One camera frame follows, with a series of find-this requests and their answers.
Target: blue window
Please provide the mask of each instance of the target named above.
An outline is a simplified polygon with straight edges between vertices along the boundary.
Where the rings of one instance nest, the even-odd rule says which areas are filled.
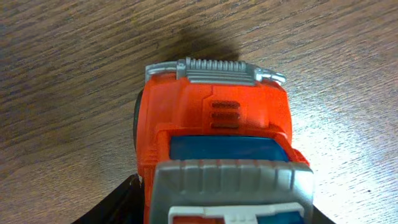
[[[172,137],[170,158],[289,161],[285,151],[273,139],[247,136]]]
[[[258,224],[304,224],[299,212],[286,212],[273,216],[257,217]]]

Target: toy wheel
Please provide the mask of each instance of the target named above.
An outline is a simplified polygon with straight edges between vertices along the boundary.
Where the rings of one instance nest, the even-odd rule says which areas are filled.
[[[141,98],[142,98],[142,92],[144,90],[141,90],[138,95],[137,95],[137,100],[136,100],[136,106],[134,107],[134,121],[132,123],[132,138],[134,140],[134,149],[137,152],[137,125],[138,125],[138,116],[139,116],[139,108],[141,105]]]

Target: wood grain surface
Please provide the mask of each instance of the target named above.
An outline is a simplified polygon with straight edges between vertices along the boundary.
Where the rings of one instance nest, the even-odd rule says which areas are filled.
[[[5,0],[0,223],[70,223],[136,171],[144,66],[287,75],[294,147],[337,223],[398,223],[398,2]]]

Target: vent slot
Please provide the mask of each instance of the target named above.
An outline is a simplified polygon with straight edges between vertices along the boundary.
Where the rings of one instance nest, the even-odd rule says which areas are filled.
[[[241,105],[237,101],[217,101],[213,102],[211,106],[217,109],[239,109]]]
[[[214,112],[211,114],[211,118],[220,120],[238,120],[239,117],[239,113]]]

